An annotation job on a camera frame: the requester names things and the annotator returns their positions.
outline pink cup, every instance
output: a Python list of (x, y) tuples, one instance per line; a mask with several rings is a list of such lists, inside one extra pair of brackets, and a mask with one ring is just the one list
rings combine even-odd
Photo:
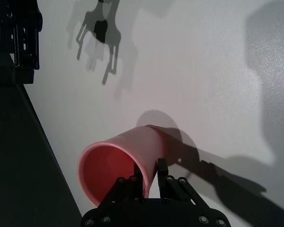
[(156, 174), (157, 159), (163, 154), (163, 142), (154, 129), (133, 128), (85, 148), (79, 160), (80, 184), (89, 201), (97, 207), (118, 177), (133, 175), (136, 163), (143, 175), (143, 196), (147, 198)]

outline screw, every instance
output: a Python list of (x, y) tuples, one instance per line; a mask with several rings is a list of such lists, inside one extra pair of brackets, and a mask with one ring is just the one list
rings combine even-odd
[(123, 177), (119, 177), (118, 179), (117, 179), (117, 181), (119, 182), (119, 183), (123, 183), (124, 182), (124, 178)]
[(180, 181), (180, 183), (185, 183), (186, 182), (186, 180), (183, 179), (183, 178), (179, 179), (179, 181)]
[(137, 180), (137, 177), (136, 177), (136, 176), (131, 176), (131, 177), (129, 178), (129, 180), (130, 180), (130, 181), (136, 181), (136, 180)]
[(105, 216), (104, 218), (102, 218), (102, 222), (108, 223), (108, 222), (110, 222), (110, 218), (108, 216)]
[(93, 219), (88, 219), (88, 220), (86, 220), (85, 223), (84, 223), (85, 226), (92, 226), (93, 224), (94, 224)]
[(172, 180), (173, 180), (172, 176), (167, 176), (166, 179), (167, 179), (168, 181), (172, 181)]
[(219, 219), (219, 220), (217, 220), (217, 223), (218, 223), (219, 226), (226, 226), (226, 223), (223, 220)]
[(145, 203), (145, 199), (139, 199), (140, 204), (144, 204)]
[(205, 217), (205, 216), (200, 216), (199, 217), (199, 221), (204, 223), (204, 224), (207, 224), (209, 222), (208, 218)]

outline white table surface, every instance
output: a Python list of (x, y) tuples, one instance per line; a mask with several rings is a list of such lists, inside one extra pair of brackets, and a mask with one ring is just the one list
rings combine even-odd
[[(39, 1), (40, 70), (26, 85), (81, 213), (93, 208), (77, 179), (82, 150), (145, 124), (179, 128), (201, 159), (259, 184), (284, 209), (284, 0), (121, 0), (117, 72), (104, 86), (108, 46), (94, 50), (88, 33), (77, 60), (76, 36), (96, 3)], [(169, 168), (232, 226), (249, 226), (210, 183)]]

